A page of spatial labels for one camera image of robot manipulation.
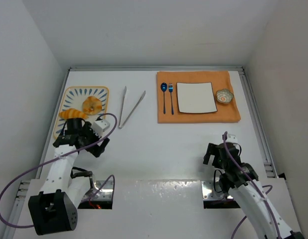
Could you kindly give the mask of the striped orange croissant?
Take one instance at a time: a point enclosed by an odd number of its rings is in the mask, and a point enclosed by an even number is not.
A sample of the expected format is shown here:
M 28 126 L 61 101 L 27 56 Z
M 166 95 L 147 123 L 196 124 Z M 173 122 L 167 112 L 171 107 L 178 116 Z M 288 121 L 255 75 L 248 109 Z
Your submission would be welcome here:
M 70 108 L 68 110 L 60 112 L 59 116 L 64 120 L 74 119 L 74 118 L 81 118 L 86 120 L 88 118 L 88 115 L 74 108 Z

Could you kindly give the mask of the round glazed bread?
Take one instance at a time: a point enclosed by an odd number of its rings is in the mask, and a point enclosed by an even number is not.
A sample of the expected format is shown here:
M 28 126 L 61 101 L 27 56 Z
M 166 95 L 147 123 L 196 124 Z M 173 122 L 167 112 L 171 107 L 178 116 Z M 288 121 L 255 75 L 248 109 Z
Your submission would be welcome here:
M 82 110 L 83 113 L 87 115 L 96 115 L 102 110 L 102 102 L 96 98 L 95 96 L 89 96 L 83 103 L 82 103 Z

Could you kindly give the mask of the metal tongs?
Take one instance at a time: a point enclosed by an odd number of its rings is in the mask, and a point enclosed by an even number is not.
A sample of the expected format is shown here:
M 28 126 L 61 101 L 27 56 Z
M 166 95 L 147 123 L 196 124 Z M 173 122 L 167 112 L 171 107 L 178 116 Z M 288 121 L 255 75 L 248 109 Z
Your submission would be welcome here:
M 120 109 L 120 116 L 119 116 L 119 129 L 122 129 L 130 117 L 134 114 L 135 110 L 139 106 L 139 104 L 142 102 L 142 100 L 146 96 L 146 91 L 143 91 L 142 94 L 139 96 L 139 98 L 136 100 L 130 99 L 130 93 L 127 88 L 127 86 L 123 89 L 123 96 L 121 101 L 121 109 Z

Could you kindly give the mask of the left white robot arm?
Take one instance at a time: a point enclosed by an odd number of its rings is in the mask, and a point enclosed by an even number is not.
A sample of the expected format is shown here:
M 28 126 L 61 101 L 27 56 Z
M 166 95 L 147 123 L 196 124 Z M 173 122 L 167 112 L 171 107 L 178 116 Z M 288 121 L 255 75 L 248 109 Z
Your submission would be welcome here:
M 38 195 L 28 201 L 37 235 L 75 230 L 80 204 L 89 202 L 103 189 L 103 186 L 96 187 L 92 171 L 77 169 L 74 172 L 74 162 L 82 150 L 94 157 L 104 152 L 110 140 L 102 134 L 109 126 L 102 118 L 93 123 L 82 118 L 66 120 L 53 143 L 57 160 L 52 163 Z

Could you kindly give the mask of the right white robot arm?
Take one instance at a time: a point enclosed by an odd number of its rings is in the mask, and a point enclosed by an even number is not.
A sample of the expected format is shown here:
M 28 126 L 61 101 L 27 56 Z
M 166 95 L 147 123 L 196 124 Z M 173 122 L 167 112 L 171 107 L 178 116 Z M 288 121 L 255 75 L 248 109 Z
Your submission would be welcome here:
M 213 156 L 212 166 L 221 172 L 218 181 L 213 183 L 214 191 L 232 197 L 216 203 L 235 202 L 260 239 L 303 239 L 302 233 L 293 231 L 279 215 L 264 192 L 256 171 L 241 161 L 240 154 L 241 149 L 236 143 L 208 144 L 203 164 L 207 165 Z

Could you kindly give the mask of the blue patterned rectangular tray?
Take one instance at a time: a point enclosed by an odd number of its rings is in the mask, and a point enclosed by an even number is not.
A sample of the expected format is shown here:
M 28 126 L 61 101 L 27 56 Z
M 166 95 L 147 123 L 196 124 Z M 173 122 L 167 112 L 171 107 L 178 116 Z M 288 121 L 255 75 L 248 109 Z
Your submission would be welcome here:
M 65 124 L 65 119 L 60 115 L 62 112 L 69 109 L 81 111 L 88 116 L 86 121 L 92 123 L 98 116 L 107 112 L 109 95 L 110 91 L 105 86 L 73 86 L 66 89 L 56 117 L 53 130 L 54 138 L 56 139 L 59 136 Z M 83 111 L 83 104 L 89 97 L 97 98 L 101 102 L 102 108 L 99 112 L 93 112 L 89 115 Z

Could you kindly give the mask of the small flower-shaped dish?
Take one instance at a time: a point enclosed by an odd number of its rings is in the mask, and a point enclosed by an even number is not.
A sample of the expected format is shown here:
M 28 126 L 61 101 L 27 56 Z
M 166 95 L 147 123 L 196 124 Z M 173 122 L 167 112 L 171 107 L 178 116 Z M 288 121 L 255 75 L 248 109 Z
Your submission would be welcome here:
M 216 92 L 216 99 L 219 103 L 229 104 L 233 98 L 234 95 L 229 89 L 222 89 Z

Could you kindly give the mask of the white square plate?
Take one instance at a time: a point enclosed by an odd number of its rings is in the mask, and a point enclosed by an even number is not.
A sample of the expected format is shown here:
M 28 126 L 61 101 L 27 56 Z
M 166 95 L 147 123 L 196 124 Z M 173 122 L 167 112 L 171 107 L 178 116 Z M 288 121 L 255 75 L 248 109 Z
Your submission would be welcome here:
M 217 112 L 212 83 L 177 82 L 178 109 L 185 114 L 207 114 Z

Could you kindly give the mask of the orange cloth placemat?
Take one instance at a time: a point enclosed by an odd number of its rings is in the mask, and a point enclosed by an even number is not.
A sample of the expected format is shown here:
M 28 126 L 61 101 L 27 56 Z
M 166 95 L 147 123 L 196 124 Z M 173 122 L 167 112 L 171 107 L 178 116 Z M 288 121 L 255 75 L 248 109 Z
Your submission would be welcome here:
M 217 92 L 233 92 L 228 71 L 156 74 L 158 123 L 236 123 L 241 116 L 235 99 L 217 101 Z

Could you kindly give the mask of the blue fork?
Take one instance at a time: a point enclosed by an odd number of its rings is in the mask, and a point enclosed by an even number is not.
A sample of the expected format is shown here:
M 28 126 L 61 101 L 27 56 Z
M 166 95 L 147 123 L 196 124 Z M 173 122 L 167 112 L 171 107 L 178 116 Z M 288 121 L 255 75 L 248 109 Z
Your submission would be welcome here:
M 170 93 L 171 114 L 174 115 L 173 98 L 172 98 L 172 92 L 173 92 L 173 84 L 172 84 L 172 83 L 169 83 L 169 85 L 168 85 L 168 91 L 169 91 L 169 93 Z

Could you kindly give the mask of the blue spoon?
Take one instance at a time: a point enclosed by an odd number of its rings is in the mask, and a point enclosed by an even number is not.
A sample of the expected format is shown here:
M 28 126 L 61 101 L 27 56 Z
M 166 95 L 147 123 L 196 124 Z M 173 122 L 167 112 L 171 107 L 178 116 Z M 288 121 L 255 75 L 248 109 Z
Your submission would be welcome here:
M 163 82 L 160 85 L 160 89 L 163 92 L 163 113 L 166 114 L 166 107 L 165 107 L 165 92 L 167 91 L 167 83 Z

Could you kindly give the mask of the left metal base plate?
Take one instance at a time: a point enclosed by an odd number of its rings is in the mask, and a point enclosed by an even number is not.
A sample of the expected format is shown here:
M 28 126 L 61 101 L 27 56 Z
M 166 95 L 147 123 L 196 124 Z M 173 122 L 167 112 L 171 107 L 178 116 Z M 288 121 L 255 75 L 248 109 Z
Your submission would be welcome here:
M 92 188 L 83 196 L 81 203 L 93 201 L 111 201 L 113 198 L 114 181 L 110 179 L 102 188 L 105 181 L 97 180 L 93 183 Z

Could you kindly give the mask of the aluminium frame rail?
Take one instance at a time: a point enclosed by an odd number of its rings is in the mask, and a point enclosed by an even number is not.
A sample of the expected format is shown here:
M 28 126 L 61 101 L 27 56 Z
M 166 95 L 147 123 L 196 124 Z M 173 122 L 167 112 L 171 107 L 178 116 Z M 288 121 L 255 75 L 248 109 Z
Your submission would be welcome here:
M 69 71 L 244 71 L 242 66 L 76 66 Z

